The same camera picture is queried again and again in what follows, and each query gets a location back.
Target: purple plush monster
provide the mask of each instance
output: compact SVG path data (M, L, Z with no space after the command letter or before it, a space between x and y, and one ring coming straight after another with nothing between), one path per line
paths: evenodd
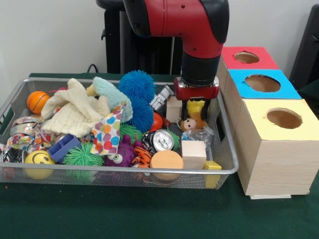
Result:
M117 154L110 154L105 156L105 166L113 167L130 167L131 162L136 157L134 155L134 147L141 147L142 143L135 141L134 145L131 146L131 137L127 134L123 135L123 139L119 143Z

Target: blue spiky ball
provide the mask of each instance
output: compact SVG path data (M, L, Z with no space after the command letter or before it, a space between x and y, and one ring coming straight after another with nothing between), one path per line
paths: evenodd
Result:
M153 109L142 99L133 98L131 102L133 118L129 121L129 124L134 125L142 133L146 133L151 129L154 122Z
M133 98L143 99L151 103L155 95L155 84L153 78L144 71L137 70L125 74L118 89L132 100Z

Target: plush toy eye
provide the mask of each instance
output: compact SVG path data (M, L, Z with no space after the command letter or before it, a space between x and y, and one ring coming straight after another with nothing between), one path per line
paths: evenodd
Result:
M123 157L120 154L115 154L113 158L113 162L116 164L120 164L123 161Z

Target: white cloth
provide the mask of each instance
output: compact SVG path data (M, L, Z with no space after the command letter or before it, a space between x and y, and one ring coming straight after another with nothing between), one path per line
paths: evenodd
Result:
M51 118L53 111L62 107ZM44 105L41 115L47 120L43 129L56 133L70 133L83 137L91 132L92 127L110 113L108 100L89 97L85 88L75 79L68 81L68 90L58 91Z

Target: wire mesh basket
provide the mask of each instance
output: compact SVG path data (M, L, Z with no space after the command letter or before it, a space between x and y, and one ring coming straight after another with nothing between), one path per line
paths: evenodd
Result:
M0 109L1 129L0 143L6 144L9 131L14 120L31 115L26 106L26 99L34 91L49 92L67 87L68 79L28 78L15 87L9 98ZM92 80L79 80L88 87ZM164 85L172 83L156 83L157 93ZM187 169L149 169L106 166L69 166L51 164L0 163L0 182L41 183L41 184L89 184L105 186L135 186L135 187L170 187L205 189L207 185L215 185L219 189L227 177L238 170L238 160L231 137L229 123L221 95L213 99L207 118L208 126L214 130L215 136L211 147L207 150L207 160L218 163L222 170L187 170ZM181 135L177 124L171 128ZM49 177L35 180L27 175L48 174ZM162 174L167 180L156 177Z

